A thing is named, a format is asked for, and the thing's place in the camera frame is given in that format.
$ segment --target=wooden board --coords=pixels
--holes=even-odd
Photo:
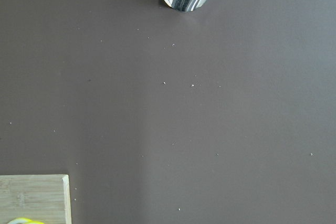
[[[0,224],[17,217],[71,224],[68,175],[0,176]]]

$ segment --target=yellow object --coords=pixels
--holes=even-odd
[[[16,218],[10,221],[8,224],[44,224],[44,223],[40,221],[30,220],[27,218]]]

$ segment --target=wood grain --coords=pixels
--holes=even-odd
[[[0,224],[17,217],[71,224],[68,175],[0,176]]]

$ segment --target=bamboo cutting board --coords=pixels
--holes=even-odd
[[[0,224],[18,217],[71,224],[68,175],[0,176]]]

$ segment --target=dark tabletop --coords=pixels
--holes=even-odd
[[[0,174],[69,174],[74,224],[335,223],[335,28],[336,0],[0,0]]]

